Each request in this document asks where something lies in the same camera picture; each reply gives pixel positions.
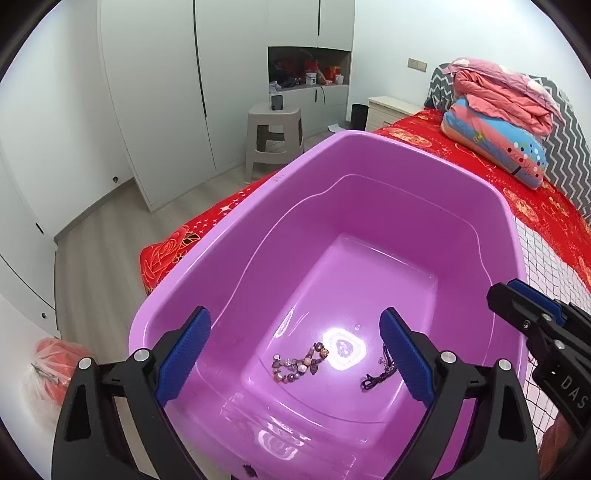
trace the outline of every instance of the black speaker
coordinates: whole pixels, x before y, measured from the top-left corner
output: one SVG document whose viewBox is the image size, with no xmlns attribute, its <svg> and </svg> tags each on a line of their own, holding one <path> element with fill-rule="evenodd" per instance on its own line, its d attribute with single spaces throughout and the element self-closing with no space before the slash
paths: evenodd
<svg viewBox="0 0 591 480">
<path fill-rule="evenodd" d="M 352 130 L 365 130 L 365 126 L 368 122 L 368 112 L 369 107 L 367 105 L 354 103 L 351 106 Z"/>
<path fill-rule="evenodd" d="M 283 95 L 271 95 L 271 110 L 283 110 Z"/>
</svg>

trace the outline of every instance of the metal screw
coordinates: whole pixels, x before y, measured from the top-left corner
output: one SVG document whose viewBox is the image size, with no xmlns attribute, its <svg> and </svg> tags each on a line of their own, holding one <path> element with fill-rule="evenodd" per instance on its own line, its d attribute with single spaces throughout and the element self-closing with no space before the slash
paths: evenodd
<svg viewBox="0 0 591 480">
<path fill-rule="evenodd" d="M 87 356 L 78 362 L 78 367 L 81 368 L 82 370 L 86 370 L 91 365 L 92 365 L 92 358 L 89 358 Z"/>
<path fill-rule="evenodd" d="M 150 351 L 142 348 L 134 353 L 134 360 L 136 362 L 144 362 L 150 358 Z"/>
<path fill-rule="evenodd" d="M 441 352 L 441 360 L 447 364 L 452 364 L 457 360 L 457 357 L 453 352 Z"/>
<path fill-rule="evenodd" d="M 508 372 L 509 370 L 511 370 L 511 362 L 509 362 L 509 360 L 505 360 L 504 358 L 501 358 L 499 360 L 499 367 L 501 367 L 501 370 Z"/>
</svg>

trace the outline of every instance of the wardrobe door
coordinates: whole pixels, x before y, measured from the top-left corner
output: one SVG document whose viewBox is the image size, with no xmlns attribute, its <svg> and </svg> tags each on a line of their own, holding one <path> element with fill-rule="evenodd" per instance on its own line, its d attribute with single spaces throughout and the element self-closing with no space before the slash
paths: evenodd
<svg viewBox="0 0 591 480">
<path fill-rule="evenodd" d="M 246 154 L 248 111 L 269 101 L 266 0 L 194 0 L 197 50 L 216 168 Z"/>
<path fill-rule="evenodd" d="M 320 0 L 268 0 L 270 47 L 317 47 Z"/>
<path fill-rule="evenodd" d="M 36 225 L 1 156 L 0 228 L 0 261 L 5 261 L 7 268 L 14 270 L 39 300 L 45 302 L 47 309 L 55 308 L 56 244 Z"/>
<path fill-rule="evenodd" d="M 60 336 L 56 311 L 32 291 L 0 258 L 0 295 L 35 325 L 51 336 Z"/>
<path fill-rule="evenodd" d="M 320 0 L 318 46 L 352 51 L 354 21 L 355 0 Z"/>
<path fill-rule="evenodd" d="M 214 170 L 197 65 L 193 1 L 101 0 L 109 89 L 150 209 Z"/>
</svg>

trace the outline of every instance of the black trash can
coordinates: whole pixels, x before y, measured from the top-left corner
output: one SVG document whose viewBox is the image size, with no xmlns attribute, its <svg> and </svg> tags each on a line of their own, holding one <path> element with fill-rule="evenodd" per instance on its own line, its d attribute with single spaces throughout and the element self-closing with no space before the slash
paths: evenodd
<svg viewBox="0 0 591 480">
<path fill-rule="evenodd" d="M 365 131 L 365 125 L 368 122 L 368 111 L 369 107 L 367 105 L 361 103 L 351 105 L 351 130 Z"/>
</svg>

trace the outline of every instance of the gray chevron headboard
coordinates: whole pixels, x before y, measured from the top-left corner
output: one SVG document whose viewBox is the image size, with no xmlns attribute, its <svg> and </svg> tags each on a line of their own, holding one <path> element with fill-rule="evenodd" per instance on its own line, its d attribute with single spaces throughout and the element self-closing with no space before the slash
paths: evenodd
<svg viewBox="0 0 591 480">
<path fill-rule="evenodd" d="M 446 111 L 454 102 L 453 78 L 442 70 L 448 63 L 435 68 L 425 105 Z M 542 142 L 548 160 L 546 177 L 573 202 L 583 217 L 591 222 L 591 153 L 583 131 L 574 115 L 566 94 L 546 78 L 530 75 L 556 100 L 566 124 L 553 119 L 554 129 Z"/>
</svg>

